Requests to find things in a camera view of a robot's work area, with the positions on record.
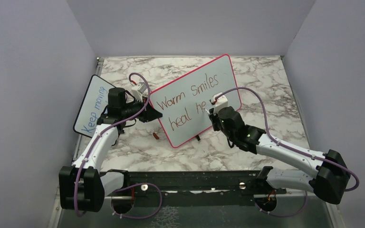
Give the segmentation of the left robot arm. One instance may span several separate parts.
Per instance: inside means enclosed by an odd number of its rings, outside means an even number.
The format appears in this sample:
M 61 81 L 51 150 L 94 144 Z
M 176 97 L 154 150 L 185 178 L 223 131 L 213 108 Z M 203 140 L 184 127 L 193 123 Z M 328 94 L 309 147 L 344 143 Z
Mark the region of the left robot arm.
M 123 171 L 109 171 L 100 175 L 104 159 L 111 146 L 126 128 L 126 122 L 139 120 L 150 122 L 162 114 L 149 104 L 147 88 L 134 86 L 132 92 L 123 88 L 111 88 L 108 104 L 99 116 L 95 132 L 80 157 L 71 166 L 59 172 L 59 196 L 63 209 L 73 209 L 78 216 L 87 211 L 98 212 L 106 196 L 112 192 L 125 195 L 130 190 L 130 181 Z

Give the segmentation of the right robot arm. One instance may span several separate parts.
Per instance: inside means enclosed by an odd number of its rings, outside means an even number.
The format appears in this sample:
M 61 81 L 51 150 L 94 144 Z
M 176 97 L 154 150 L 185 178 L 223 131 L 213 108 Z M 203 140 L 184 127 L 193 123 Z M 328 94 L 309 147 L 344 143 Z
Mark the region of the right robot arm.
M 294 167 L 288 171 L 271 168 L 266 175 L 258 177 L 255 187 L 259 192 L 290 188 L 312 192 L 331 204 L 341 202 L 351 175 L 345 171 L 347 166 L 339 152 L 308 151 L 291 144 L 284 146 L 277 139 L 270 139 L 265 130 L 245 124 L 231 106 L 218 112 L 215 108 L 210 109 L 209 119 L 214 131 L 221 131 L 231 148 L 236 146 Z

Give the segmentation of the pink framed whiteboard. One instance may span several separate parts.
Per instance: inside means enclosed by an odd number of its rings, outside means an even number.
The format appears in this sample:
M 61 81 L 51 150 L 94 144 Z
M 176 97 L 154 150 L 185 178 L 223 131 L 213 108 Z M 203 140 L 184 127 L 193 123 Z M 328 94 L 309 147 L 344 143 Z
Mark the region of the pink framed whiteboard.
M 178 148 L 209 129 L 210 99 L 235 87 L 231 57 L 225 54 L 152 91 L 150 104 L 163 114 L 159 122 L 170 145 Z

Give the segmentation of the black framed written whiteboard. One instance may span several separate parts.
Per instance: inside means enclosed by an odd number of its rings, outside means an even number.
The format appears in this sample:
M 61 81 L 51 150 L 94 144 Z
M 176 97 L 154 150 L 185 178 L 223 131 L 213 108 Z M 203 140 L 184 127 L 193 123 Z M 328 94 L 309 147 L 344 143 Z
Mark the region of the black framed written whiteboard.
M 108 105 L 109 89 L 113 87 L 98 75 L 91 76 L 73 125 L 74 132 L 90 138 L 93 136 L 97 120 Z

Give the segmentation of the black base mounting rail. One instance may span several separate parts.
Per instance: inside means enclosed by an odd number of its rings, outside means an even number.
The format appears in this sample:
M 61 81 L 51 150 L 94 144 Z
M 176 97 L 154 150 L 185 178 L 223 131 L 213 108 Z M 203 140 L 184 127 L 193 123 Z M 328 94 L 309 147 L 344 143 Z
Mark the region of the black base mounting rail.
M 109 197 L 121 205 L 157 207 L 253 206 L 259 195 L 285 194 L 273 189 L 264 171 L 131 171 L 121 190 Z

